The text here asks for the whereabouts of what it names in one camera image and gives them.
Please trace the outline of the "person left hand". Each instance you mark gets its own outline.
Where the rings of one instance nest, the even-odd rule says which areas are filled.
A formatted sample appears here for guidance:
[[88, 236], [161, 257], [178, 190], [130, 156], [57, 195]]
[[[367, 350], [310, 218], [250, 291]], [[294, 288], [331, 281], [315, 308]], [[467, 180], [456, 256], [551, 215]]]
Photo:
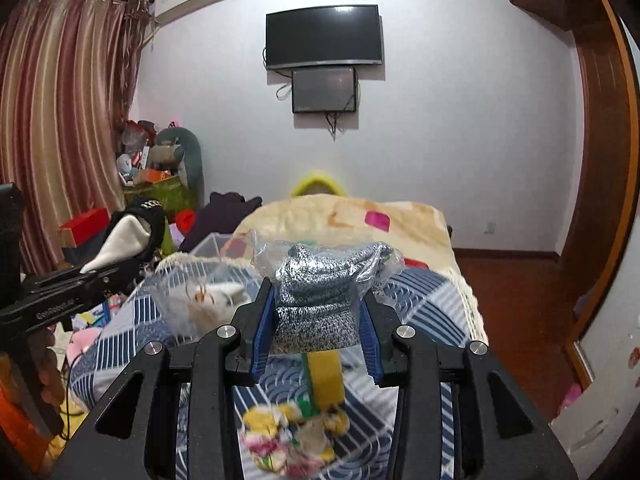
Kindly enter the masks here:
[[32, 344], [41, 385], [41, 399], [59, 413], [65, 399], [65, 387], [62, 383], [62, 374], [58, 369], [58, 357], [52, 349], [55, 344], [55, 336], [48, 328], [44, 328], [39, 333], [32, 335], [29, 342]]

